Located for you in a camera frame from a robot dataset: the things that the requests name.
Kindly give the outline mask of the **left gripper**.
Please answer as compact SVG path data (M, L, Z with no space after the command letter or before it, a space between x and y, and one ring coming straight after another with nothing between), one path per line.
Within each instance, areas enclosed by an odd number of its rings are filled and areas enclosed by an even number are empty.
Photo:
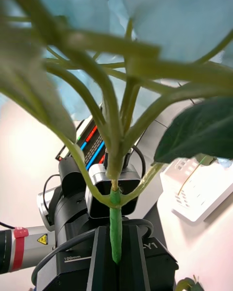
M175 272L179 266L176 259L151 236L153 226L147 220L124 221L124 226L137 226L142 237L150 291L171 291ZM95 231L90 230L72 240L68 248L59 247L42 268L44 291L87 291L87 280L93 249ZM117 276L119 282L119 265Z

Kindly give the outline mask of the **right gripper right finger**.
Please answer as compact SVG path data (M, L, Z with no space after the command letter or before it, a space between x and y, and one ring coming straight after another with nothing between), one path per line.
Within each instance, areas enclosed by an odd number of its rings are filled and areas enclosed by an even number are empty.
M119 290L150 290L142 237L137 226L123 227L122 256L119 264Z

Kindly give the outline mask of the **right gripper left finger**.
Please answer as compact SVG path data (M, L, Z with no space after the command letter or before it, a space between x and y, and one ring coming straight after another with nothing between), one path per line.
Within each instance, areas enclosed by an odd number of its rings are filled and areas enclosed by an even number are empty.
M112 260L112 249L108 226L100 226L95 231L89 275L88 291L117 291L117 266Z

